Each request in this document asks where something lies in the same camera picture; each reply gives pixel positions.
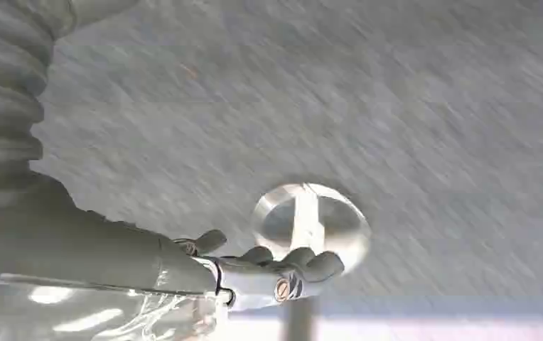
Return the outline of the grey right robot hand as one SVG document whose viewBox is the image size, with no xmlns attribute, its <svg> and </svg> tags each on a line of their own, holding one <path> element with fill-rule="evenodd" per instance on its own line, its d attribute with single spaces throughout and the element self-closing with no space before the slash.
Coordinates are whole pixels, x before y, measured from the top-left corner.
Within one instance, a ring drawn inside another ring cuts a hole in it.
<svg viewBox="0 0 543 341">
<path fill-rule="evenodd" d="M 206 340 L 229 313 L 318 296 L 345 269 L 307 247 L 214 256 L 225 241 L 110 221 L 51 177 L 0 175 L 0 340 Z"/>
</svg>

